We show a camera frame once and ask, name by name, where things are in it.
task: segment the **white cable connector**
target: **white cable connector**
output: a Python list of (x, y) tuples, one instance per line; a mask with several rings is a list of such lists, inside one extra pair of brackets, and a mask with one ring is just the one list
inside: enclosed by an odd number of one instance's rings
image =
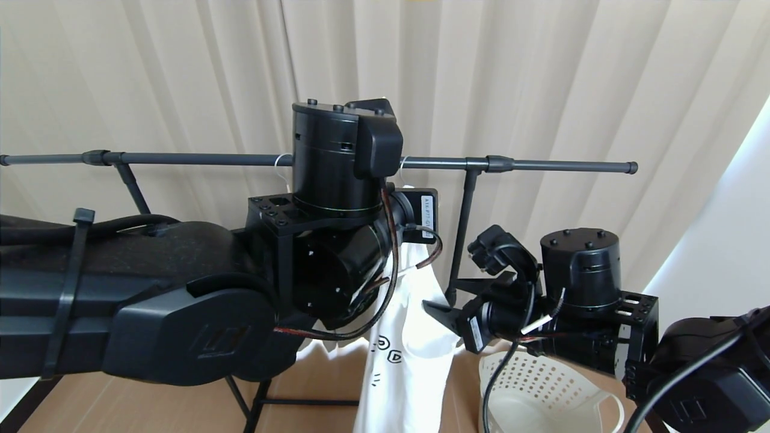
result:
[(521, 328), (521, 335), (527, 335), (530, 332), (540, 329), (543, 325), (546, 323), (552, 321), (554, 317), (559, 313), (559, 310), (561, 310), (561, 305), (564, 303), (564, 287), (561, 288), (561, 296), (559, 296), (559, 302), (556, 304), (556, 308), (554, 308), (554, 311), (551, 314), (546, 314), (543, 317), (537, 319), (536, 321), (530, 323), (529, 325)]

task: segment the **black metal rod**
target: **black metal rod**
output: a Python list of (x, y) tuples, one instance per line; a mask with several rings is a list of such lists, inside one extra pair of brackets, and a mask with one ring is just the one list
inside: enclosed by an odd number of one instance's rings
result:
[(236, 383), (236, 380), (233, 379), (233, 376), (225, 376), (225, 381), (227, 382), (227, 386), (230, 387), (230, 390), (233, 392), (233, 397), (236, 398), (236, 401), (238, 402), (238, 406), (240, 406), (241, 411), (243, 412), (243, 416), (245, 416), (247, 419), (249, 417), (249, 413), (251, 412), (249, 410), (249, 406), (246, 405), (246, 400), (243, 399), (243, 394), (241, 394), (240, 389), (238, 389), (238, 384)]
[(313, 400), (305, 398), (266, 398), (262, 404), (295, 404), (297, 406), (358, 406), (358, 400)]
[(267, 391), (270, 389), (270, 379), (259, 383), (259, 389), (256, 390), (256, 395), (251, 404), (251, 410), (249, 416), (246, 417), (246, 426), (243, 427), (243, 433), (254, 433), (256, 431), (256, 425), (259, 423), (259, 416), (262, 414), (262, 403), (267, 398)]
[(123, 180), (126, 188), (128, 188), (129, 194), (131, 194), (131, 198), (136, 205), (136, 209), (139, 210), (139, 213), (149, 215), (149, 206), (147, 206), (147, 201), (142, 194), (142, 190), (139, 189), (139, 185), (136, 183), (136, 177), (134, 176), (134, 172), (131, 171), (131, 167), (128, 164), (120, 163), (115, 164), (115, 168), (118, 169), (120, 178)]
[(465, 246), (465, 234), (468, 231), (468, 220), (470, 220), (470, 206), (474, 201), (476, 179), (478, 179), (480, 174), (481, 172), (476, 170), (465, 172), (463, 202), (460, 205), (460, 219), (457, 221), (457, 235), (454, 238), (454, 253), (452, 254), (452, 267), (449, 271), (449, 286), (445, 293), (447, 301), (452, 307), (457, 301), (457, 288), (454, 286), (454, 281), (460, 273), (460, 263), (463, 259), (463, 247)]
[[(124, 153), (91, 151), (82, 155), (0, 155), (0, 165), (88, 163), (92, 165), (113, 164), (168, 164), (208, 166), (291, 166), (293, 157), (285, 155), (252, 155), (222, 153)], [(432, 156), (407, 156), (403, 161), (405, 169), (423, 170), (477, 170), (502, 173), (511, 170), (578, 171), (601, 173), (636, 173), (637, 163), (603, 163), (583, 161), (533, 161), (515, 160), (506, 156), (483, 158), (440, 158)]]

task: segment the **wall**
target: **wall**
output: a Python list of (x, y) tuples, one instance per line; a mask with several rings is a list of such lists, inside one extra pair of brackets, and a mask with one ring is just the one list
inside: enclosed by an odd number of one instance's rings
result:
[[(671, 256), (644, 291), (661, 329), (684, 317), (733, 316), (770, 304), (770, 100)], [(759, 431), (770, 432), (766, 425)]]

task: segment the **basket handle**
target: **basket handle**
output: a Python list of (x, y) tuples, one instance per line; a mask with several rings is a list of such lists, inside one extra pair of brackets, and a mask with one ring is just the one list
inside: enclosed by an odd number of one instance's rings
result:
[(618, 433), (623, 427), (623, 421), (625, 421), (625, 410), (623, 409), (623, 402), (620, 398), (618, 398), (617, 395), (612, 394), (611, 392), (600, 391), (594, 397), (586, 401), (586, 403), (593, 404), (596, 412), (600, 412), (599, 404), (602, 401), (607, 400), (609, 397), (612, 397), (612, 399), (615, 401), (615, 404), (618, 406), (618, 423), (615, 424), (615, 426), (612, 428), (611, 433)]

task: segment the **curtain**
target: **curtain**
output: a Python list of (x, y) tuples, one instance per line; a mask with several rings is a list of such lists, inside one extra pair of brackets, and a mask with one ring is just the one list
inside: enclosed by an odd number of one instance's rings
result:
[[(0, 36), (5, 154), (289, 153), (292, 102), (385, 96), (405, 156), (637, 161), (633, 176), (483, 174), (466, 241), (496, 223), (539, 256), (551, 231), (611, 230), (635, 291), (770, 94), (764, 0), (3, 2)], [(272, 167), (134, 171), (154, 213), (230, 228), (248, 196), (285, 188)], [(114, 169), (0, 174), (4, 213), (136, 212)], [(463, 173), (401, 175), (440, 191), (445, 283)]]

